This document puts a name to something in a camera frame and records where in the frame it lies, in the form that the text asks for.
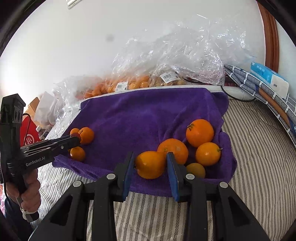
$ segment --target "human hand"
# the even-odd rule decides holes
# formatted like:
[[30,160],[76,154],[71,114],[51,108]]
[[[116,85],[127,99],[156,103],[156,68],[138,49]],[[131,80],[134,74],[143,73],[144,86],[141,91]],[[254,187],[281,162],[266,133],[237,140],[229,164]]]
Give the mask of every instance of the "human hand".
[[[27,190],[21,195],[23,200],[21,206],[24,210],[34,213],[38,210],[41,204],[41,196],[39,193],[40,182],[37,180],[38,170],[24,175],[24,180],[27,184]],[[16,198],[20,195],[18,189],[13,183],[6,183],[7,195],[17,203]]]

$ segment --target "plastic bottle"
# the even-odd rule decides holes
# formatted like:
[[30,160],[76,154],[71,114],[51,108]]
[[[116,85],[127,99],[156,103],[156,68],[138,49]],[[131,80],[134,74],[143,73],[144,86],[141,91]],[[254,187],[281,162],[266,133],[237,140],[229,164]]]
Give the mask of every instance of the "plastic bottle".
[[36,131],[39,133],[39,139],[45,140],[45,138],[47,137],[51,129],[52,129],[51,125],[45,126],[44,128],[41,128],[41,126],[37,126]]

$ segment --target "mattress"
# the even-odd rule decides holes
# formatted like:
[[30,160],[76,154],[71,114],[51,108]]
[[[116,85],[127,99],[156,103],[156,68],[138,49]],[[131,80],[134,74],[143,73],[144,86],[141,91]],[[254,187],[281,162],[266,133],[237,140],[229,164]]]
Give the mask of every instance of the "mattress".
[[[296,218],[296,150],[287,133],[258,101],[229,101],[222,130],[232,145],[237,169],[229,185],[243,200],[271,240],[280,240]],[[58,138],[54,129],[50,138]],[[41,183],[40,218],[35,228],[56,201],[75,181],[91,182],[66,168],[48,164],[39,168]],[[208,239],[213,240],[213,219],[208,206]],[[182,240],[186,203],[173,198],[130,192],[126,201],[114,203],[117,238],[125,240]],[[90,203],[89,218],[92,217]],[[91,240],[91,222],[87,228]]]

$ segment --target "white bottle cap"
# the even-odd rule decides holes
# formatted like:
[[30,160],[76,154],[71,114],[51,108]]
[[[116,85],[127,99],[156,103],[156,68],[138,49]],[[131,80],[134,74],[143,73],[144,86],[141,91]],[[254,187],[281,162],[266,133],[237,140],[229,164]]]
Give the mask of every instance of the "white bottle cap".
[[36,127],[36,131],[39,132],[41,130],[41,126]]

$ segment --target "white wall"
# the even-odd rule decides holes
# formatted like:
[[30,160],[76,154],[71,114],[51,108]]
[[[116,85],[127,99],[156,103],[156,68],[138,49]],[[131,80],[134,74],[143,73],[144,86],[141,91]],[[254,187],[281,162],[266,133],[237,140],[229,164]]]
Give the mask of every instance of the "white wall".
[[296,98],[296,47],[289,35],[278,23],[279,32],[279,74],[289,83],[289,93]]
[[233,25],[246,30],[246,44],[257,62],[264,63],[263,26],[255,0],[82,0],[72,9],[65,0],[46,0],[0,57],[2,95],[19,93],[28,104],[66,77],[102,75],[133,35],[153,40],[167,31],[167,23],[196,14],[211,19],[229,15]]

